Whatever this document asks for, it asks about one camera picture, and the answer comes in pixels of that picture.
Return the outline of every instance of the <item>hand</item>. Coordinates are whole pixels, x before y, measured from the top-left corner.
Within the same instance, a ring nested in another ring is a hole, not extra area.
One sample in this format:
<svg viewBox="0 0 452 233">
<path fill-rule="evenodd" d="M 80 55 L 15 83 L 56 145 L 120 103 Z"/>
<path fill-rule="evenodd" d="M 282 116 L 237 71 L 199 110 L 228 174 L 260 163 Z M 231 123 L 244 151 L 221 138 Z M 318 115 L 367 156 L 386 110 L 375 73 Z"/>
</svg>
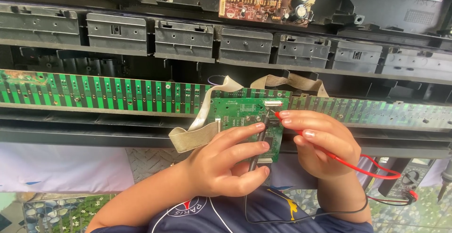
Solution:
<svg viewBox="0 0 452 233">
<path fill-rule="evenodd" d="M 297 144 L 298 161 L 311 175 L 320 179 L 332 179 L 352 171 L 316 149 L 316 146 L 357 165 L 361 148 L 347 127 L 336 119 L 308 110 L 286 110 L 279 115 L 284 127 L 303 130 L 303 136 L 296 136 L 293 141 Z"/>
<path fill-rule="evenodd" d="M 222 131 L 208 145 L 195 149 L 186 160 L 178 163 L 177 166 L 183 164 L 183 170 L 188 173 L 194 194 L 207 197 L 240 197 L 256 190 L 267 179 L 270 169 L 262 166 L 248 172 L 249 162 L 237 162 L 265 153 L 269 144 L 237 143 L 263 131 L 264 128 L 263 123 L 256 123 Z"/>
</svg>

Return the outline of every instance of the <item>psg logo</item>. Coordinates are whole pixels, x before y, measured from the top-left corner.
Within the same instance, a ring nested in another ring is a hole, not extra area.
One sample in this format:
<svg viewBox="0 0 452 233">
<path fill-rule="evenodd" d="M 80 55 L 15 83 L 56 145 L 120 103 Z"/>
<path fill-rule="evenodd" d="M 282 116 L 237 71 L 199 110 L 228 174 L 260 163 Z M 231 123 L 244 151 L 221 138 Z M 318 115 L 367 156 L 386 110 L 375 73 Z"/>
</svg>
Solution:
<svg viewBox="0 0 452 233">
<path fill-rule="evenodd" d="M 168 215 L 174 217 L 180 217 L 189 214 L 196 214 L 206 205 L 206 197 L 194 197 L 193 199 L 175 207 Z"/>
</svg>

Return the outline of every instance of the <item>fingernail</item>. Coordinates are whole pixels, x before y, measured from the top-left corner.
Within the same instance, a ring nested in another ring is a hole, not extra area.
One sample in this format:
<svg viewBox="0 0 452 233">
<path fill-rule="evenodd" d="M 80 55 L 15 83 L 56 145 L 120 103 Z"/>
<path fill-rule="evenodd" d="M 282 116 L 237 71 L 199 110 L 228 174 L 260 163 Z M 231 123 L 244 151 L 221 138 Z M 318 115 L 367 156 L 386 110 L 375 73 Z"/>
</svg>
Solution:
<svg viewBox="0 0 452 233">
<path fill-rule="evenodd" d="M 313 131 L 310 131 L 310 130 L 305 130 L 305 131 L 303 131 L 303 137 L 305 137 L 305 138 L 313 138 L 313 137 L 315 137 L 315 133 Z"/>
<path fill-rule="evenodd" d="M 281 111 L 281 112 L 279 113 L 279 116 L 280 116 L 280 117 L 286 117 L 286 116 L 289 116 L 289 111 Z"/>
</svg>

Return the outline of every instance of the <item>black test lead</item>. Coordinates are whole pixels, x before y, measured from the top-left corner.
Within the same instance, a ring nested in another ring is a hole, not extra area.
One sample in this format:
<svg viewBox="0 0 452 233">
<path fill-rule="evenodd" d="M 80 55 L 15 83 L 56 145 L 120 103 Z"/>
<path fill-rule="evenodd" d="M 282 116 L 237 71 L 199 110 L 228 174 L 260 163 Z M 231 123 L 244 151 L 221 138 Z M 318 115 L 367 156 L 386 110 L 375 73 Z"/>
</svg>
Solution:
<svg viewBox="0 0 452 233">
<path fill-rule="evenodd" d="M 263 131 L 259 132 L 259 134 L 257 136 L 257 140 L 256 140 L 257 142 L 261 142 L 265 138 L 265 132 L 267 131 L 268 123 L 270 122 L 270 118 L 268 117 L 269 114 L 270 114 L 270 111 L 267 111 L 267 115 L 262 120 L 263 124 L 265 124 L 265 129 Z M 254 155 L 253 157 L 251 157 L 250 168 L 248 169 L 248 172 L 256 169 L 258 160 L 259 160 L 259 155 Z"/>
</svg>

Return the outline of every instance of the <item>yellow jordan logo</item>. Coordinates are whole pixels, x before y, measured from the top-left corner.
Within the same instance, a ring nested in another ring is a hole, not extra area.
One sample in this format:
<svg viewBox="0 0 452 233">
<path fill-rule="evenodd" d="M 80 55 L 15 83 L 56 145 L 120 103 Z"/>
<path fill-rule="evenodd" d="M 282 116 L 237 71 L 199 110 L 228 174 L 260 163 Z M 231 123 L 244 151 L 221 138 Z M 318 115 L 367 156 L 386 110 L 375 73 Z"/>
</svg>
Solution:
<svg viewBox="0 0 452 233">
<path fill-rule="evenodd" d="M 272 190 L 270 190 L 270 189 L 267 189 L 267 190 L 269 190 L 269 191 L 273 192 L 274 194 L 280 196 L 281 198 L 287 200 L 287 202 L 289 203 L 289 207 L 290 207 L 290 215 L 292 216 L 292 219 L 291 219 L 291 220 L 292 220 L 292 221 L 295 220 L 295 219 L 293 218 L 293 213 L 294 213 L 294 212 L 297 213 L 297 204 L 295 203 L 295 201 L 290 200 L 290 199 L 287 199 L 286 197 L 281 196 L 281 195 L 279 195 L 278 193 L 275 193 L 274 191 L 272 191 Z"/>
</svg>

